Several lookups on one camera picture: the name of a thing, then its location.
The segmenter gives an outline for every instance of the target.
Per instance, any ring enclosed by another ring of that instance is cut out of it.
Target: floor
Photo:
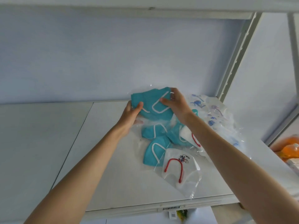
[[[248,214],[238,203],[213,206],[212,211],[218,224],[232,224]],[[246,224],[255,224],[255,222],[252,220]]]

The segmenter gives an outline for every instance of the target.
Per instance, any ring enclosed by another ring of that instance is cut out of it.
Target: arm
[[[118,123],[39,203],[24,224],[79,223],[121,138],[141,111],[129,101]]]
[[[161,102],[188,126],[217,170],[257,223],[298,223],[299,203],[255,162],[215,133],[189,108],[183,95],[172,89],[171,100]]]

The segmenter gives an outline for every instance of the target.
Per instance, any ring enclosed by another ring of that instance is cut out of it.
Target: person's right arm
[[[171,100],[160,101],[192,131],[253,219],[257,223],[299,223],[299,203],[255,162],[197,117],[176,88],[172,92]]]

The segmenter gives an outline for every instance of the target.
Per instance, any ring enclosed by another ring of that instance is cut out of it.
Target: upper shelf
[[[1,4],[298,12],[299,0],[0,0]]]

